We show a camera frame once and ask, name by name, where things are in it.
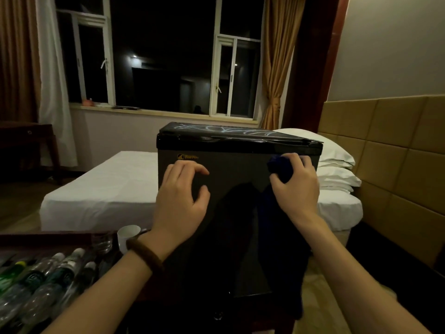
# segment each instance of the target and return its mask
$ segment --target white mug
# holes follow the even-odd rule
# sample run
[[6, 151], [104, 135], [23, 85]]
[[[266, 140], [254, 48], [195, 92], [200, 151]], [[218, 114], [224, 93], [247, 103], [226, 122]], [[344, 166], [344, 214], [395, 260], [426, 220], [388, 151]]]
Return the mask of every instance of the white mug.
[[141, 228], [137, 225], [127, 225], [118, 230], [119, 249], [122, 254], [125, 254], [127, 249], [127, 239], [133, 238], [141, 233]]

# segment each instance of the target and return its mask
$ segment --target brown curtain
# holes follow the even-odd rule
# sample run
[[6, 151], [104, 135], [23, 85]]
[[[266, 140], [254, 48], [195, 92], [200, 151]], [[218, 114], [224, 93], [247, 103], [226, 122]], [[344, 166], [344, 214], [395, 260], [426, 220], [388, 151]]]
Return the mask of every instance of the brown curtain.
[[263, 115], [262, 128], [278, 128], [280, 99], [305, 1], [265, 0], [263, 90], [269, 104]]
[[0, 0], [0, 120], [37, 122], [40, 88], [35, 0]]

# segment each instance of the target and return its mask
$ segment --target upholstered headboard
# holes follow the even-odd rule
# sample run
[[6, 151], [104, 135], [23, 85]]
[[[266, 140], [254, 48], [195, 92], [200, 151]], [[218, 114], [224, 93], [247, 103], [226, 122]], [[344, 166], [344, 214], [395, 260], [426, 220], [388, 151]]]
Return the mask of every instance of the upholstered headboard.
[[445, 96], [325, 102], [318, 130], [356, 160], [363, 220], [433, 267], [445, 243]]

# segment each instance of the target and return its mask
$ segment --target window sill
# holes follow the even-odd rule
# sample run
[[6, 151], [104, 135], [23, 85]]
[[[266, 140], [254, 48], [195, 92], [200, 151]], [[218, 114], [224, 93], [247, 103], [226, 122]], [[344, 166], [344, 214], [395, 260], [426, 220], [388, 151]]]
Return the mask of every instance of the window sill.
[[243, 124], [252, 124], [252, 125], [256, 125], [256, 126], [258, 126], [258, 123], [259, 123], [258, 121], [253, 120], [251, 118], [207, 116], [207, 115], [199, 115], [196, 113], [170, 112], [170, 111], [158, 111], [158, 110], [147, 110], [147, 109], [138, 109], [138, 110], [111, 109], [109, 107], [103, 107], [103, 106], [82, 106], [79, 103], [70, 103], [70, 108], [71, 109], [81, 109], [81, 110], [130, 113], [130, 114], [136, 114], [136, 115], [189, 118], [189, 119], [198, 119], [198, 120], [203, 120], [203, 121], [243, 123]]

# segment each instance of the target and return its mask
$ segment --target wooden bracelet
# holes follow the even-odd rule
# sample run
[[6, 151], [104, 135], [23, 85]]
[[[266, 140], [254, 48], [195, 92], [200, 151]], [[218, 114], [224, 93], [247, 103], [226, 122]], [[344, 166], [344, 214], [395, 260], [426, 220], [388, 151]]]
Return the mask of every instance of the wooden bracelet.
[[153, 274], [164, 274], [165, 267], [162, 264], [162, 261], [152, 250], [146, 247], [139, 240], [137, 240], [136, 238], [127, 239], [127, 249], [129, 251], [134, 251], [143, 261], [145, 261], [147, 266], [150, 267]]

